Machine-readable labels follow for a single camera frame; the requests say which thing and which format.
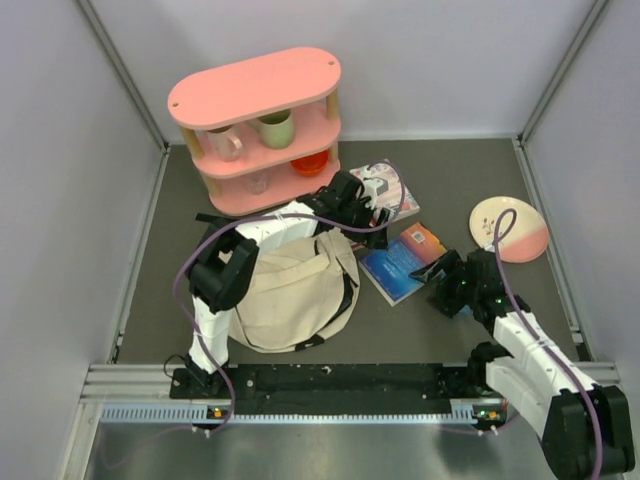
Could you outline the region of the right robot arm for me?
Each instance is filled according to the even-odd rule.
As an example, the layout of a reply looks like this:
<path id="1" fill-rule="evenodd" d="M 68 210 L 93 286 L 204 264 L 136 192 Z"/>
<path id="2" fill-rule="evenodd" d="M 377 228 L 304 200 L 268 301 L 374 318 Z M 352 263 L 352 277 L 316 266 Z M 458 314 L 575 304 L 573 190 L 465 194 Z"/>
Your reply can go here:
<path id="1" fill-rule="evenodd" d="M 430 288 L 436 310 L 453 317 L 469 308 L 491 334 L 492 341 L 472 350 L 467 385 L 481 396 L 496 392 L 516 409 L 557 478 L 598 479 L 634 469 L 627 397 L 570 361 L 512 292 L 499 257 L 479 249 L 461 258 L 448 250 L 410 276 Z"/>

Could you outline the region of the cream canvas backpack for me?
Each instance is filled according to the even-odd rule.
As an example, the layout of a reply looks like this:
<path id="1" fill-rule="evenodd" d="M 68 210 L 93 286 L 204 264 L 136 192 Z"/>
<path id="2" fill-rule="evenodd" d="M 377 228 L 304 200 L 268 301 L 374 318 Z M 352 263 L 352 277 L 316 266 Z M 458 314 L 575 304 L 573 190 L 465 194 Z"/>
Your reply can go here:
<path id="1" fill-rule="evenodd" d="M 350 241 L 294 202 L 237 225 L 208 228 L 186 271 L 197 324 L 190 356 L 227 361 L 235 340 L 259 353 L 304 350 L 339 333 L 360 293 Z"/>

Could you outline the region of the blue orange book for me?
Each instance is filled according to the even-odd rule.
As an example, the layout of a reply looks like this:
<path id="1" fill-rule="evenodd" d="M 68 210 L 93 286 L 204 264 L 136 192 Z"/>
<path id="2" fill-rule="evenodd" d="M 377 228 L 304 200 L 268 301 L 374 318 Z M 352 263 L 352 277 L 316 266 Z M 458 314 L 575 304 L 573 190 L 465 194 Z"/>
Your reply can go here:
<path id="1" fill-rule="evenodd" d="M 383 298 L 395 306 L 424 286 L 411 274 L 438 260 L 445 252 L 441 241 L 417 222 L 392 239 L 386 250 L 372 250 L 359 263 Z"/>

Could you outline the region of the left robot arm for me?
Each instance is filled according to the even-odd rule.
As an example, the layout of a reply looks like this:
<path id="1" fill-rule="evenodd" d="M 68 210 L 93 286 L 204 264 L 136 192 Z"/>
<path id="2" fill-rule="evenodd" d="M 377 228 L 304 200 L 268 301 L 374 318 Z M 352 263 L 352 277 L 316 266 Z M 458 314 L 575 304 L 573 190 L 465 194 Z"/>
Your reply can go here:
<path id="1" fill-rule="evenodd" d="M 200 216 L 208 227 L 183 272 L 195 321 L 185 366 L 197 390 L 212 397 L 226 387 L 230 339 L 287 353 L 344 329 L 360 292 L 352 247 L 386 248 L 397 215 L 376 201 L 372 180 L 338 171 L 261 217 Z"/>

